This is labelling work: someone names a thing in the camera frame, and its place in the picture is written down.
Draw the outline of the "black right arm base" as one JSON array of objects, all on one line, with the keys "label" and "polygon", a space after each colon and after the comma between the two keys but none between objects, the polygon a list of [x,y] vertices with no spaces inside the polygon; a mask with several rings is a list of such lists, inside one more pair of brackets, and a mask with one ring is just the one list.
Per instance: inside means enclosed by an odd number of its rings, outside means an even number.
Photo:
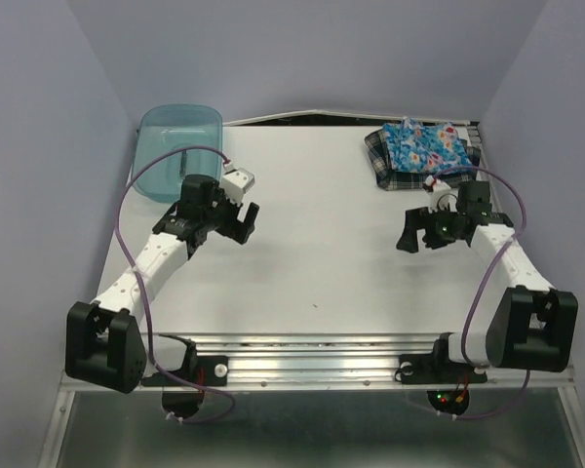
[{"label": "black right arm base", "polygon": [[429,354],[401,354],[394,379],[404,385],[449,385],[457,383],[483,384],[488,381],[485,372],[452,361],[438,361]]}]

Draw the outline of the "blue floral skirt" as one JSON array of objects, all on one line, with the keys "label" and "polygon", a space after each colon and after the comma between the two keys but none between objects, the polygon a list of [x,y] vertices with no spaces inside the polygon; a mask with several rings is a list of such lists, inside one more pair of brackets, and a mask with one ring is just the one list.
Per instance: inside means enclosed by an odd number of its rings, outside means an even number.
[{"label": "blue floral skirt", "polygon": [[467,150],[452,123],[427,126],[406,118],[382,126],[390,167],[408,174],[433,174],[471,166]]}]

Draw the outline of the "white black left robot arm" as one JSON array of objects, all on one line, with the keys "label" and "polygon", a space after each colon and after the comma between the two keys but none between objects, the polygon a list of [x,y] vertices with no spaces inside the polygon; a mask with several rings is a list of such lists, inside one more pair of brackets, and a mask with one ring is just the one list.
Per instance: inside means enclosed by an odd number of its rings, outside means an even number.
[{"label": "white black left robot arm", "polygon": [[143,380],[165,376],[194,386],[197,351],[190,339],[153,332],[151,305],[172,276],[215,232],[244,245],[259,206],[243,204],[254,175],[233,170],[214,179],[188,175],[180,195],[154,225],[128,268],[90,302],[76,302],[66,318],[67,376],[128,394]]}]

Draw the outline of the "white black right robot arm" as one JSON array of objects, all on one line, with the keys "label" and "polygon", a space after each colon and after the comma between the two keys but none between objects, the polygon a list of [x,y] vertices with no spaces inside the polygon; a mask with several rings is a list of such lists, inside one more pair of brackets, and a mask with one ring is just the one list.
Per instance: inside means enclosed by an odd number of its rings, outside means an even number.
[{"label": "white black right robot arm", "polygon": [[428,176],[428,206],[406,212],[398,250],[415,254],[463,241],[487,265],[468,328],[442,333],[427,354],[403,354],[405,383],[449,383],[488,368],[563,372],[569,363],[578,300],[556,289],[535,268],[519,244],[519,229],[494,210],[488,182],[467,180],[452,190]]}]

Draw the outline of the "navy plaid pleated skirt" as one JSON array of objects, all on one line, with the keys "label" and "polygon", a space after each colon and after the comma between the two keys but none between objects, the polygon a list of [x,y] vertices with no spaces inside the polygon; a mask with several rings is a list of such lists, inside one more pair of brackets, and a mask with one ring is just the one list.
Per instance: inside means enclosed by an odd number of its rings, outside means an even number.
[{"label": "navy plaid pleated skirt", "polygon": [[[471,146],[466,139],[460,139],[466,150],[468,161],[476,167],[480,166],[482,152],[479,147]],[[417,190],[423,188],[426,175],[400,173],[391,169],[388,148],[383,131],[375,131],[364,139],[370,166],[374,170],[376,185],[386,191]],[[475,172],[450,173],[442,175],[441,180],[451,188],[456,188],[461,182],[476,177]]]}]

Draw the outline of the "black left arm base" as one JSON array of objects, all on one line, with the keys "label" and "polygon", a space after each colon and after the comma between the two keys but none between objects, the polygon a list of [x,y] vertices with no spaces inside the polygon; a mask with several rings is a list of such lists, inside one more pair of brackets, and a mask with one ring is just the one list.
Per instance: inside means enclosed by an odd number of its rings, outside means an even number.
[{"label": "black left arm base", "polygon": [[158,364],[174,376],[202,386],[227,385],[228,356],[201,354],[195,341],[177,335],[158,334],[153,343]]}]

